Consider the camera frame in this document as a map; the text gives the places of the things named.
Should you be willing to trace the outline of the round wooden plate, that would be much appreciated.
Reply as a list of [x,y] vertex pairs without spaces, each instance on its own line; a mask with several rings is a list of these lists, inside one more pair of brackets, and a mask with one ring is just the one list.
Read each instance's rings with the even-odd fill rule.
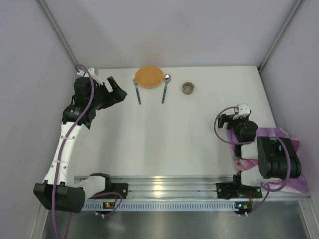
[[164,73],[157,66],[144,66],[135,73],[137,84],[143,88],[154,88],[163,82]]

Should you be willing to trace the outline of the small grey cup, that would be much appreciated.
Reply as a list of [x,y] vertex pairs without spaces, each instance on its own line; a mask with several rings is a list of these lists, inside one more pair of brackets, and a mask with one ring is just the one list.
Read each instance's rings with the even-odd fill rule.
[[185,95],[191,95],[194,91],[194,84],[192,82],[184,82],[182,85],[182,92]]

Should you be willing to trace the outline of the spoon with teal handle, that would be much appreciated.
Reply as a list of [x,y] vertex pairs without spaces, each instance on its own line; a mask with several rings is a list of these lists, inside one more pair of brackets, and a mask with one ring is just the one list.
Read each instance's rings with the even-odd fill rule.
[[165,96],[166,96],[166,91],[167,91],[167,85],[171,81],[171,76],[170,74],[165,74],[163,82],[164,82],[164,90],[163,90],[163,95],[162,95],[162,100],[161,103],[164,104],[165,102]]

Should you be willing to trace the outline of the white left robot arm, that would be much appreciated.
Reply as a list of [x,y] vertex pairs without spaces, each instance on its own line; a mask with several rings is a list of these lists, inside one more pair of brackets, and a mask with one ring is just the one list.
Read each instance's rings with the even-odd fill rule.
[[127,96],[112,76],[107,80],[112,91],[96,79],[79,77],[75,80],[71,103],[62,113],[54,159],[43,182],[33,188],[36,198],[48,210],[79,213],[87,199],[110,192],[111,179],[104,173],[93,173],[79,183],[74,181],[76,162],[96,112],[122,102]]

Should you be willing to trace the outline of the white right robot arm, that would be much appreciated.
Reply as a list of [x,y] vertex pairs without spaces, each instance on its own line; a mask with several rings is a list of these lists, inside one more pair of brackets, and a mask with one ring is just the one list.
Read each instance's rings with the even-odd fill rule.
[[231,156],[238,169],[236,177],[244,186],[269,186],[271,191],[306,193],[307,185],[297,154],[298,140],[279,128],[264,128],[236,111],[219,114],[214,130],[226,128]]

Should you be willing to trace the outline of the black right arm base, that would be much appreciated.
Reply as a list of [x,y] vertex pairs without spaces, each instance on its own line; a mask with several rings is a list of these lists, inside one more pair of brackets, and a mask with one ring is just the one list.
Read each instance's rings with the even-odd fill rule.
[[232,182],[216,183],[218,199],[253,199],[262,198],[261,188],[258,186],[246,186],[241,182],[241,174],[233,175]]

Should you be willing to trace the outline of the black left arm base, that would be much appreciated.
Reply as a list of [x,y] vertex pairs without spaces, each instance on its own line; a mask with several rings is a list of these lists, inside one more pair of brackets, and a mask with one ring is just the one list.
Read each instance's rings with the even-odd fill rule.
[[128,184],[127,183],[112,183],[111,177],[108,174],[104,173],[94,173],[91,174],[90,176],[98,176],[98,177],[103,177],[105,182],[105,186],[102,187],[103,190],[95,194],[94,196],[91,197],[91,199],[118,199],[118,195],[111,195],[106,193],[111,193],[111,192],[116,192],[119,193],[123,199],[127,198],[128,194]]

